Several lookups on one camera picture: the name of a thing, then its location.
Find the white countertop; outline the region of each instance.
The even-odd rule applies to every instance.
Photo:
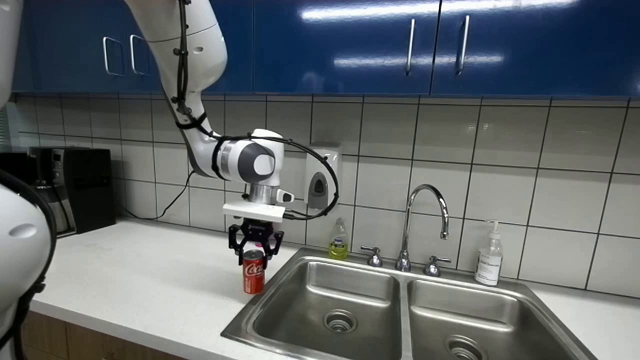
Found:
[[[288,359],[222,338],[251,299],[227,235],[121,220],[58,241],[32,310],[187,359]],[[285,244],[268,281],[297,251]],[[640,353],[640,299],[527,284],[599,360]]]

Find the coca-cola can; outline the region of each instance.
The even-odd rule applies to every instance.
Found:
[[[264,289],[264,254],[261,250],[249,250],[242,261],[244,292],[257,294]]]

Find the sink basin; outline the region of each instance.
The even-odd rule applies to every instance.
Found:
[[[222,336],[299,359],[596,360],[526,285],[300,249]]]

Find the dish soap bottle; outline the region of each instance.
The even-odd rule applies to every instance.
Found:
[[[335,225],[331,231],[330,241],[329,258],[336,260],[346,259],[349,249],[349,235],[347,235],[347,229],[341,217],[335,221]]]
[[[493,224],[489,231],[489,246],[478,251],[478,264],[475,279],[483,285],[498,285],[498,276],[502,267],[502,244],[498,232],[498,220],[487,220]]]

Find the wall-mounted soap dispenser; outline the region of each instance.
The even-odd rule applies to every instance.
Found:
[[[316,143],[311,148],[321,156],[327,157],[327,162],[335,172],[338,180],[342,170],[342,151],[337,144]],[[335,184],[329,171],[316,158],[307,154],[307,171],[305,172],[305,202],[312,209],[324,209],[333,200]]]

